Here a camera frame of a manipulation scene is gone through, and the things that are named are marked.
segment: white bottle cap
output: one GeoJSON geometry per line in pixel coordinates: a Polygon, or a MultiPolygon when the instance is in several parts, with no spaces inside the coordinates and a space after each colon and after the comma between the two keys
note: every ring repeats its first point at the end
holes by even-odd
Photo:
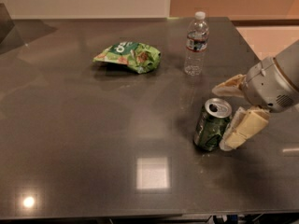
{"type": "Polygon", "coordinates": [[[203,20],[206,17],[206,13],[203,11],[198,11],[195,13],[195,18],[197,20],[203,20]]]}

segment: plastic water bottle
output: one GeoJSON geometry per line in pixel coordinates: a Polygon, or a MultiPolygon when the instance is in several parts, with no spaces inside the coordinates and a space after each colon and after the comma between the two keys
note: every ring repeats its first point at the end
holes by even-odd
{"type": "Polygon", "coordinates": [[[196,12],[194,20],[188,27],[184,69],[191,76],[200,75],[204,65],[209,34],[205,17],[205,12],[196,12]]]}

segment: table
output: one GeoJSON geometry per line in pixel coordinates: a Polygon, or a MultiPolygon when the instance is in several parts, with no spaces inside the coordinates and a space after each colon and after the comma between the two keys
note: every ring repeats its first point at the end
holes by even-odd
{"type": "Polygon", "coordinates": [[[14,21],[0,46],[0,219],[299,210],[296,108],[238,150],[192,144],[211,89],[259,60],[228,19],[209,18],[203,74],[185,75],[190,21],[14,21]],[[159,49],[159,68],[93,64],[121,41],[159,49]]]}

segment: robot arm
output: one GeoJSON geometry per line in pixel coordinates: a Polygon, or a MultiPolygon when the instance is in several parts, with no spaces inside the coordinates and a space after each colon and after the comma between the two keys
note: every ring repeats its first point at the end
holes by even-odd
{"type": "Polygon", "coordinates": [[[283,112],[299,104],[299,40],[276,57],[267,57],[250,68],[216,86],[218,96],[244,97],[252,108],[239,108],[225,132],[221,149],[237,148],[262,130],[270,112],[283,112]]]}

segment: chip bag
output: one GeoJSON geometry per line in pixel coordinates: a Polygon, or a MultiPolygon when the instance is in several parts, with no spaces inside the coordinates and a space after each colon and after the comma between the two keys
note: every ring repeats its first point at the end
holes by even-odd
{"type": "Polygon", "coordinates": [[[149,45],[120,42],[104,49],[93,61],[123,64],[138,74],[144,74],[158,67],[160,56],[160,51],[149,45]]]}

